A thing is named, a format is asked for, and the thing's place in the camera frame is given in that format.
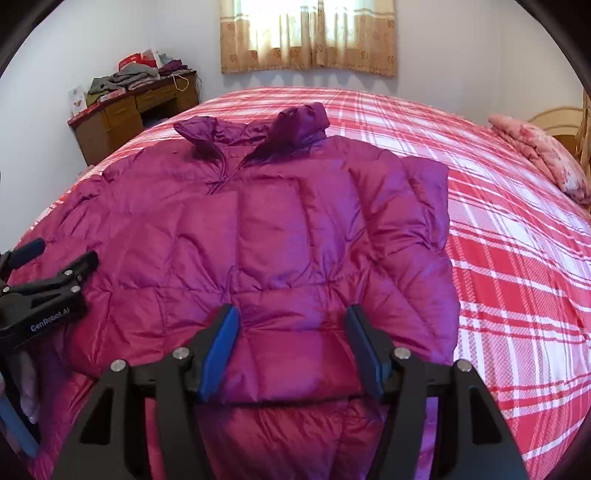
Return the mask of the person's left hand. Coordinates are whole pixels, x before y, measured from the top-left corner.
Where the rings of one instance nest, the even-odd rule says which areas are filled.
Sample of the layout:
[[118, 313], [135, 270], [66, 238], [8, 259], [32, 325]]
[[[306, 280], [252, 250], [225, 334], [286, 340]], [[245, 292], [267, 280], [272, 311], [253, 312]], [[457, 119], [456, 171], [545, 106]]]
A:
[[17, 358], [19, 368], [15, 376], [20, 385], [20, 406], [30, 423], [36, 424], [40, 414], [36, 370], [32, 358], [27, 352], [19, 352]]

